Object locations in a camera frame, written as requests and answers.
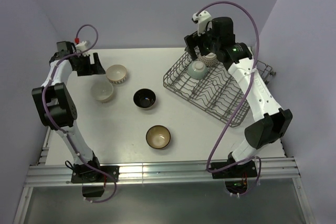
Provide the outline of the white bowl striped outside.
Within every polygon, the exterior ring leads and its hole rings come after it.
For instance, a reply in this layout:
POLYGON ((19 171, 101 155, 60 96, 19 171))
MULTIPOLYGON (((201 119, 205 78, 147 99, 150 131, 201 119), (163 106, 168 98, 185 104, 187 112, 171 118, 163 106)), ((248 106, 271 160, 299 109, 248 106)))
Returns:
POLYGON ((123 65, 112 65, 106 70, 106 77, 112 84, 125 82, 127 74, 127 69, 123 65))

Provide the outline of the red patterned bowl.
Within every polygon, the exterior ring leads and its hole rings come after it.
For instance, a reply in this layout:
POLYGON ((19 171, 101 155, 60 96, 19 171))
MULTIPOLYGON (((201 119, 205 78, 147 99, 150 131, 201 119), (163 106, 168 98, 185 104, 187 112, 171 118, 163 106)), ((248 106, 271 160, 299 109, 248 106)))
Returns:
POLYGON ((214 53, 210 53, 206 56, 198 56, 199 61, 203 62, 207 67, 213 67, 218 63, 217 56, 214 53))

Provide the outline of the light green bowl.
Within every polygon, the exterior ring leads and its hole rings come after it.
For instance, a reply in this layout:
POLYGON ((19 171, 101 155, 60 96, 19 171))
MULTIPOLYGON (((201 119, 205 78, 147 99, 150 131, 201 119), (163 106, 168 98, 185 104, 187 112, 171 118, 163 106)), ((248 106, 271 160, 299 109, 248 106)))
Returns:
POLYGON ((207 66, 201 61, 193 61, 188 66, 187 74, 196 80, 203 79, 207 74, 207 66))

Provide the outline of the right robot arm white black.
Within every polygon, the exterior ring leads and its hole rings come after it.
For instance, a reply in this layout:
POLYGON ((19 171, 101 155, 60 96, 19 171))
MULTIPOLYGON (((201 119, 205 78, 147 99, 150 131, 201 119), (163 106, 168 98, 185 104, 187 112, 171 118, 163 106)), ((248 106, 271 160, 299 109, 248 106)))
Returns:
POLYGON ((271 95, 256 67, 257 55, 245 43, 236 42, 231 18, 195 14, 192 21, 197 31, 184 38, 192 59, 196 50, 202 56, 213 53, 239 85, 242 102, 248 102, 253 114, 254 123, 245 128, 244 140, 228 156, 228 173, 237 177, 261 148, 283 137, 293 115, 271 95))

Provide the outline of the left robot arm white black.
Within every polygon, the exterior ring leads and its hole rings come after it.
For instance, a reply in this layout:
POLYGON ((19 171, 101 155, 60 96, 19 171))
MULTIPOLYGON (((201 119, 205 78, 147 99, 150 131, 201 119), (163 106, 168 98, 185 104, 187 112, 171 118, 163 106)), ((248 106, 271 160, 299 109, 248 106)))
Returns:
POLYGON ((46 80, 31 94, 42 124, 54 130, 72 154, 73 162, 66 161, 66 166, 73 175, 96 182, 102 176, 102 168, 78 129, 77 109, 66 86, 72 72, 79 77, 105 74, 98 54, 93 53, 91 60, 89 49, 88 41, 58 42, 46 80))

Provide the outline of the plain white bowl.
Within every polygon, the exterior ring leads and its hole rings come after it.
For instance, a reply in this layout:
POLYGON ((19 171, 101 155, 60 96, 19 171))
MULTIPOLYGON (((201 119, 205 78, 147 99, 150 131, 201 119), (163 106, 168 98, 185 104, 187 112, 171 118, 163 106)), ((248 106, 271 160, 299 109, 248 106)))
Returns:
POLYGON ((106 103, 113 97, 114 87, 108 81, 97 81, 90 88, 91 96, 99 102, 106 103))

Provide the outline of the black glossy bowl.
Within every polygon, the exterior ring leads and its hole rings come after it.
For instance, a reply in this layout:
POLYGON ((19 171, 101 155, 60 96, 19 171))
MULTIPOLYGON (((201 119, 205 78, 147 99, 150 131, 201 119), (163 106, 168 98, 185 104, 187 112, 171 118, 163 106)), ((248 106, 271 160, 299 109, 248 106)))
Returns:
POLYGON ((155 105, 156 94, 150 89, 140 89, 133 95, 133 102, 139 109, 149 110, 155 105))

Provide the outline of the brown beige bowl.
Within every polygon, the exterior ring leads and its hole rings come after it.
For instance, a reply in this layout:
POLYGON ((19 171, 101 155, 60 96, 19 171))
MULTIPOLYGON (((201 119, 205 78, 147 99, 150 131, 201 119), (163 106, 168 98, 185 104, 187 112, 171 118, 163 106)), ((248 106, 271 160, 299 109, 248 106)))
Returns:
POLYGON ((148 146, 153 149, 164 149, 171 141, 171 132, 162 125, 155 125, 148 129, 145 140, 148 146))

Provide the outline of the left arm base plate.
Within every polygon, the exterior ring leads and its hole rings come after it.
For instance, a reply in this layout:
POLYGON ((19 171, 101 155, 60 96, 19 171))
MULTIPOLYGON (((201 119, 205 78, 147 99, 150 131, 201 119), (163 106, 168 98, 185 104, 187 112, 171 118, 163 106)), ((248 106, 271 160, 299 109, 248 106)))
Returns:
POLYGON ((112 177, 105 178, 105 176, 101 173, 97 173, 95 171, 89 171, 86 167, 87 171, 85 173, 75 172, 71 176, 72 184, 82 184, 82 183, 112 183, 113 181, 117 182, 119 178, 119 166, 115 165, 107 165, 100 166, 99 169, 112 177))

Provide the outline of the aluminium rail frame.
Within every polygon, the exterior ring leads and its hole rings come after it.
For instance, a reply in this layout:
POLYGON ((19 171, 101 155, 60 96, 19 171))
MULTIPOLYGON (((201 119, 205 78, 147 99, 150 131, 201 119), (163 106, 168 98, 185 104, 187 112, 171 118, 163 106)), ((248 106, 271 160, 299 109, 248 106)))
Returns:
MULTIPOLYGON (((79 128, 87 144, 104 165, 120 167, 118 204, 125 185, 158 185, 212 182, 205 170, 206 158, 224 123, 183 100, 163 86, 163 76, 183 56, 183 48, 99 49, 102 65, 126 66, 127 80, 117 86, 117 96, 108 103, 89 97, 92 78, 69 77, 68 88, 79 110, 79 128), (139 109, 133 95, 150 89, 156 102, 139 109), (149 128, 162 125, 171 132, 169 145, 160 150, 145 140, 149 128)), ((287 223, 294 214, 300 223, 315 223, 294 158, 288 157, 281 141, 259 151, 260 185, 240 201, 247 203, 258 223, 287 223)))

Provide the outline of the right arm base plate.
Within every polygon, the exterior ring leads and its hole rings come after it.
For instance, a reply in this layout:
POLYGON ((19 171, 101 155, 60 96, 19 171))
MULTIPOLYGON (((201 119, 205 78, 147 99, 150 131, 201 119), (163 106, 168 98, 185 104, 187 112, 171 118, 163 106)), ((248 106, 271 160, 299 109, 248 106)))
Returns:
MULTIPOLYGON (((211 162, 208 165, 209 170, 218 170, 229 165, 228 161, 211 162)), ((254 161, 249 161, 246 164, 235 165, 226 170, 212 173, 212 179, 233 179, 233 178, 255 178, 258 171, 254 161)))

